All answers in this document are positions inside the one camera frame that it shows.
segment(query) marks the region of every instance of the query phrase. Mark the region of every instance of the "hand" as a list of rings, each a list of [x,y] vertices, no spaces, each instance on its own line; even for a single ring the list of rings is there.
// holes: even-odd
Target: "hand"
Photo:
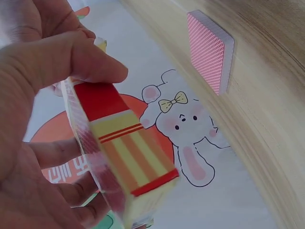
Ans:
[[[0,222],[1,228],[83,229],[109,210],[89,173],[74,184],[51,184],[41,169],[80,155],[75,139],[24,143],[34,97],[72,75],[90,82],[120,82],[127,69],[79,32],[68,32],[0,50]]]
[[[67,0],[0,0],[0,21],[10,42],[36,41],[76,30],[95,38]]]

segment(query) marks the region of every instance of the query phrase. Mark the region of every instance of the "yellow bow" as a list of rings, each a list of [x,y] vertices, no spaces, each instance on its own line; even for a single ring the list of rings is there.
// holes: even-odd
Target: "yellow bow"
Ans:
[[[179,103],[179,104],[187,104],[187,97],[186,94],[184,92],[178,92],[177,95],[175,96],[175,99],[173,100],[166,100],[166,99],[162,99],[159,101],[159,106],[160,109],[163,113],[167,113],[171,107],[173,106],[173,104],[175,103]]]

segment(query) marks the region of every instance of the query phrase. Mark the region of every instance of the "cartoon rabbit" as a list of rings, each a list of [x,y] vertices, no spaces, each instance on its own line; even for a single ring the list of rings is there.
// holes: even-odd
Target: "cartoon rabbit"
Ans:
[[[161,85],[149,85],[142,91],[148,106],[140,121],[145,128],[156,125],[178,148],[175,160],[179,160],[183,175],[193,186],[207,186],[214,179],[215,169],[196,144],[204,139],[213,144],[210,135],[215,135],[218,128],[192,90],[179,82],[182,79],[176,70],[165,72],[161,78]]]

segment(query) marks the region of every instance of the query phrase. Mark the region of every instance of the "curved wooden edge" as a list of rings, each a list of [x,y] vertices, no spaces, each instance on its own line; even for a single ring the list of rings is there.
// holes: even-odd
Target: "curved wooden edge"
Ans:
[[[304,3],[121,0],[194,89],[244,162],[279,228],[305,225]],[[235,39],[229,89],[216,96],[190,63],[187,12]]]

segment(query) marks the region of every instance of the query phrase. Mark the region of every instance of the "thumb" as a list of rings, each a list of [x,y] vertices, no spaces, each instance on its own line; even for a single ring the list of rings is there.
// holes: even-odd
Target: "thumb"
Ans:
[[[0,51],[0,57],[26,79],[35,93],[70,75],[92,83],[123,81],[127,68],[93,41],[81,31],[67,32],[8,46]]]

